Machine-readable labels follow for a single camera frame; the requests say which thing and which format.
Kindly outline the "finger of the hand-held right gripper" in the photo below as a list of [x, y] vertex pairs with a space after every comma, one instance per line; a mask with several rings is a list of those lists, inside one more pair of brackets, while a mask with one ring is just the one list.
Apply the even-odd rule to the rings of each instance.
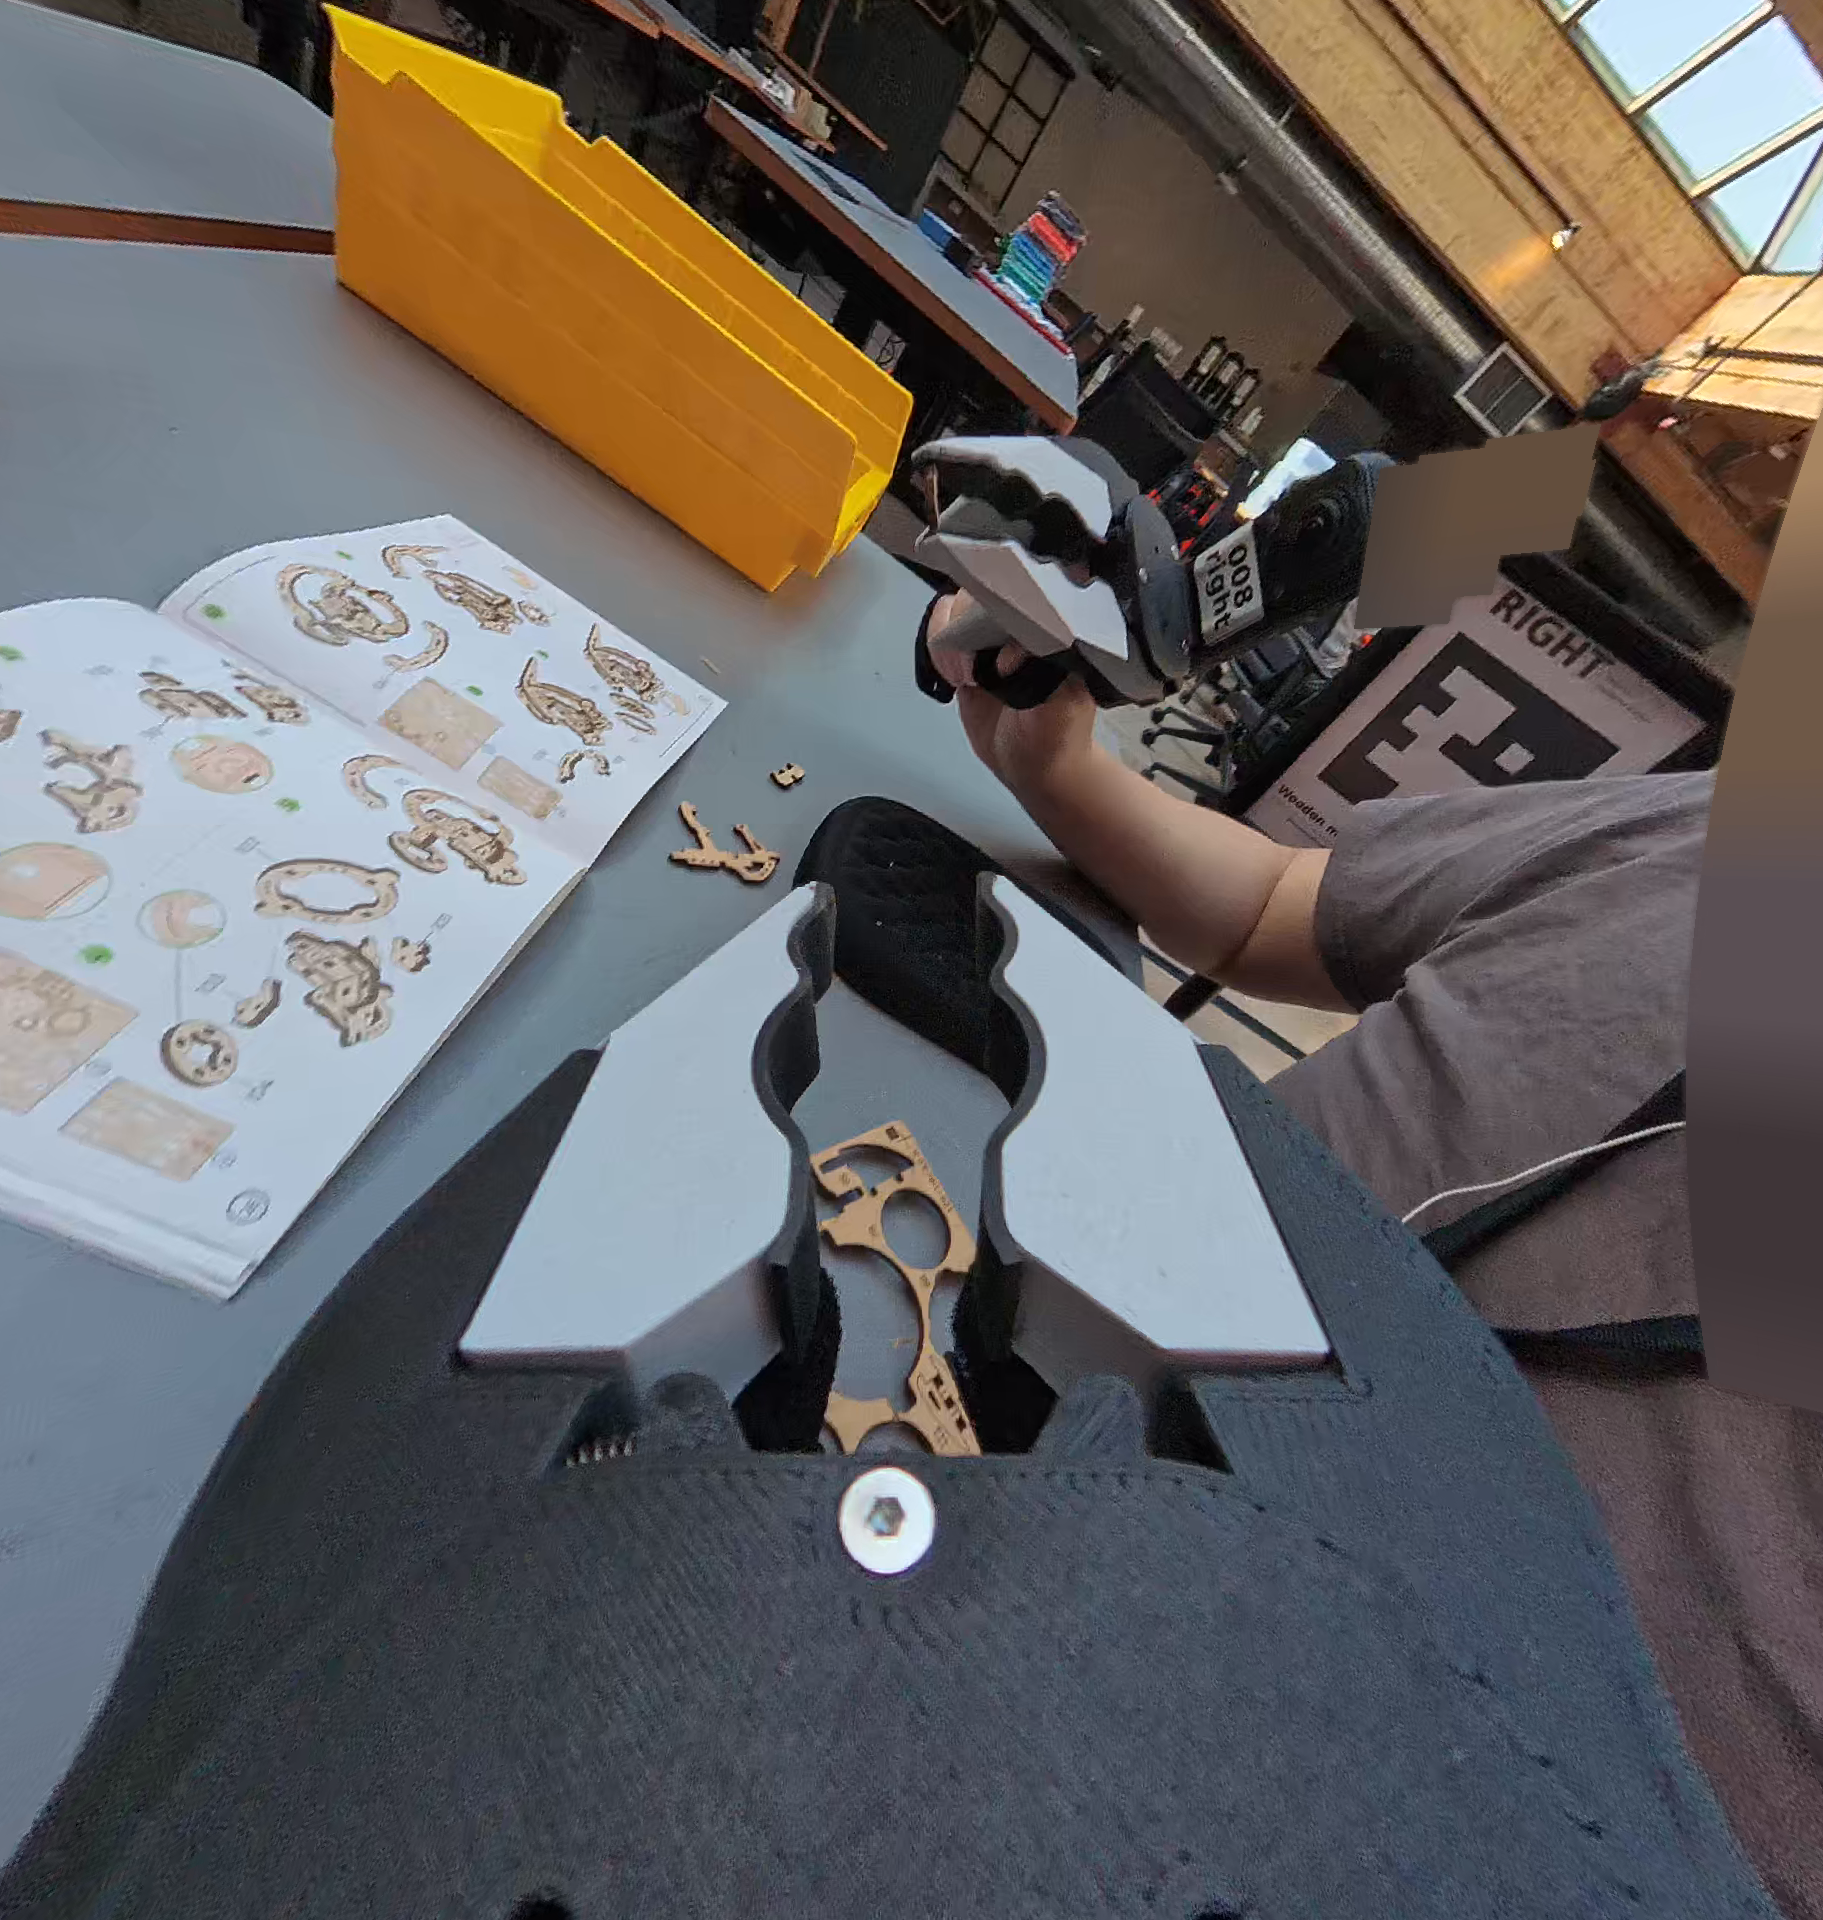
[[948, 435], [906, 458], [937, 536], [1015, 541], [1065, 565], [1114, 539], [1117, 462], [1085, 435]]
[[1107, 586], [1079, 586], [1012, 539], [926, 531], [915, 555], [948, 578], [939, 600], [966, 599], [924, 618], [915, 664], [933, 700], [970, 683], [1004, 708], [1042, 708], [1074, 682], [1102, 705], [1139, 703], [1139, 656]]

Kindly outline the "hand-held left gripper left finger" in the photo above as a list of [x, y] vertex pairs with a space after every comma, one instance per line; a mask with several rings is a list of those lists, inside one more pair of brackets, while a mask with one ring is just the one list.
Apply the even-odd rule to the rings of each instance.
[[839, 1315], [794, 1108], [820, 1068], [833, 896], [808, 884], [610, 1032], [458, 1343], [632, 1428], [696, 1378], [759, 1448], [817, 1448]]

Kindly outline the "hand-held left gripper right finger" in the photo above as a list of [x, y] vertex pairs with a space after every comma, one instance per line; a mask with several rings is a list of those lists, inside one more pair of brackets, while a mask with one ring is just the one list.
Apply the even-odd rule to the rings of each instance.
[[1331, 1333], [1201, 1043], [1015, 878], [976, 878], [975, 937], [1006, 1103], [955, 1318], [981, 1444], [1033, 1448], [1086, 1386], [1148, 1430], [1215, 1391], [1332, 1398]]

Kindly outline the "laser-cut wooden parts sheet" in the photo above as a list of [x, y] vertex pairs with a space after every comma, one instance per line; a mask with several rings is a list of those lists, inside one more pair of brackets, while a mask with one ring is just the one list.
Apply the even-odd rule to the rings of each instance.
[[[920, 1318], [916, 1353], [904, 1370], [903, 1401], [860, 1400], [829, 1391], [824, 1428], [846, 1458], [881, 1430], [903, 1428], [934, 1458], [979, 1458], [979, 1433], [964, 1391], [934, 1339], [934, 1304], [945, 1283], [963, 1283], [976, 1261], [972, 1231], [950, 1199], [920, 1141], [903, 1122], [827, 1147], [810, 1157], [818, 1193], [833, 1203], [820, 1236], [849, 1252], [882, 1261], [903, 1281]], [[890, 1206], [913, 1201], [939, 1215], [948, 1244], [939, 1261], [915, 1263], [890, 1236]]]

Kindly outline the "person's right forearm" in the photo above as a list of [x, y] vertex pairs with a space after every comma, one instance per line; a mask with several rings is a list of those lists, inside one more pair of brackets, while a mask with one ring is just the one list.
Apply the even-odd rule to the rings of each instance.
[[1055, 848], [1187, 974], [1281, 1006], [1346, 1012], [1316, 938], [1331, 853], [1267, 841], [1100, 750], [1085, 797], [1020, 805]]

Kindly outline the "branched wooden model part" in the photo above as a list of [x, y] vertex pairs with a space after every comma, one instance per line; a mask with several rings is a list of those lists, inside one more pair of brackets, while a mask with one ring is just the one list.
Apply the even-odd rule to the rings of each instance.
[[679, 802], [678, 817], [687, 845], [668, 851], [671, 865], [687, 872], [729, 874], [743, 886], [764, 886], [777, 876], [783, 853], [768, 846], [749, 826], [737, 823], [729, 841], [718, 841], [694, 805]]

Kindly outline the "person's right hand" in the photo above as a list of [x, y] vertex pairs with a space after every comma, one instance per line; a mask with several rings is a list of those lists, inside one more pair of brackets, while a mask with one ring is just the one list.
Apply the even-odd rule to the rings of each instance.
[[1042, 705], [1006, 705], [979, 683], [970, 656], [948, 646], [950, 630], [975, 612], [966, 593], [939, 596], [927, 610], [920, 651], [926, 689], [955, 703], [972, 754], [1020, 805], [1085, 797], [1104, 761], [1090, 692], [1071, 677]]

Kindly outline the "stack of coloured trays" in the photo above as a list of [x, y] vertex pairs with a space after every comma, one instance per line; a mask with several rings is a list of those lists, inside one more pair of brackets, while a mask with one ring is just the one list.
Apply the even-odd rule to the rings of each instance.
[[1020, 310], [1046, 317], [1060, 280], [1086, 244], [1086, 223], [1060, 194], [1047, 192], [1002, 239], [989, 284]]

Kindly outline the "grey background workbench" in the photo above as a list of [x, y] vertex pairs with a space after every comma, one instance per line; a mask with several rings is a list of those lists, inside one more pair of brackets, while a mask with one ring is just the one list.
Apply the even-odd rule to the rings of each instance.
[[873, 285], [906, 304], [1053, 433], [1074, 428], [1078, 383], [1069, 352], [988, 280], [953, 267], [924, 227], [890, 210], [868, 186], [725, 98], [708, 101], [705, 120], [764, 186], [850, 254]]

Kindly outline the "framed black white marker sign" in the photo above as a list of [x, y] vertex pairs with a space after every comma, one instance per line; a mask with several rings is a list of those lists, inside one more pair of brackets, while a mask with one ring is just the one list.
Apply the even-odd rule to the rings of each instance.
[[1362, 805], [1702, 769], [1731, 703], [1703, 660], [1568, 566], [1517, 560], [1442, 621], [1373, 636], [1227, 811], [1328, 846]]

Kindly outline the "black padded wrist rest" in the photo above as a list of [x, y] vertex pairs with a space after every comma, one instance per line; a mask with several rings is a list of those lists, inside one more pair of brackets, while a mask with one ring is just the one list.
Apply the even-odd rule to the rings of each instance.
[[799, 884], [836, 900], [833, 970], [888, 1018], [975, 1071], [986, 1070], [1004, 1008], [979, 945], [979, 876], [1009, 878], [1100, 959], [1138, 986], [1107, 934], [1060, 899], [1013, 874], [924, 813], [885, 797], [827, 811], [799, 857]]

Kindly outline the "white instruction booklet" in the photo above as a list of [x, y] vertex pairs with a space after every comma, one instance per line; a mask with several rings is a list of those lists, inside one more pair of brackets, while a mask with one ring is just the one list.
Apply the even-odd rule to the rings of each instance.
[[234, 1297], [722, 708], [452, 516], [0, 613], [0, 1218]]

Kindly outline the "yellow plastic bin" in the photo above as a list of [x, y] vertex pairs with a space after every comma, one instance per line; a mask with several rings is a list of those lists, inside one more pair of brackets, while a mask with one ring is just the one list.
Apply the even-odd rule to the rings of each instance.
[[838, 560], [910, 394], [552, 93], [326, 18], [339, 281], [749, 584]]

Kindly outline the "white wall vent unit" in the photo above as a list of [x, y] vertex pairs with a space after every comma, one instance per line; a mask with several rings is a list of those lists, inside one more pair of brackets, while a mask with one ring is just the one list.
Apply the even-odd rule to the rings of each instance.
[[1456, 409], [1488, 440], [1556, 432], [1556, 400], [1523, 357], [1493, 346], [1452, 390]]

